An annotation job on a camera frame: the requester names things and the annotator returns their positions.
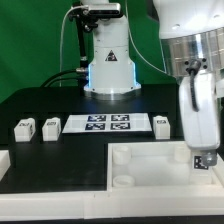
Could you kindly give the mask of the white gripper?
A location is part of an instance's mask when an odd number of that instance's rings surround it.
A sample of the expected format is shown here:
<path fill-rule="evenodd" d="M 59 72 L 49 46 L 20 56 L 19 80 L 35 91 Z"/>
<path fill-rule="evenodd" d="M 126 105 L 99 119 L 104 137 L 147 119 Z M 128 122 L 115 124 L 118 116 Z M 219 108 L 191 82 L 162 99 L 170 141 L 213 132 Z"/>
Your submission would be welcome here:
<path fill-rule="evenodd" d="M 220 125 L 215 75 L 199 73 L 194 79 L 198 111 L 192 107 L 190 78 L 185 77 L 179 87 L 179 105 L 184 139 L 192 150 L 215 150 L 220 145 Z M 217 153 L 202 154 L 202 163 L 210 167 L 217 164 Z"/>

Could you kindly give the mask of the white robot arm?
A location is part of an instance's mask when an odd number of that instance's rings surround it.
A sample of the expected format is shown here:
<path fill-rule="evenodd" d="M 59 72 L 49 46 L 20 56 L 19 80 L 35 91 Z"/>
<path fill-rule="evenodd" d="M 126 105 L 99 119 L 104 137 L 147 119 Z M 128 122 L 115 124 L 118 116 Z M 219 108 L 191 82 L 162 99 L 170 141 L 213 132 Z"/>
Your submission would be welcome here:
<path fill-rule="evenodd" d="M 128 20 L 109 0 L 81 0 L 84 15 L 96 20 L 94 58 L 84 92 L 119 99 L 141 88 L 129 58 Z M 224 69 L 224 0 L 150 0 L 159 22 L 165 73 L 180 82 L 184 139 L 202 164 L 217 164 L 220 125 L 217 100 Z"/>

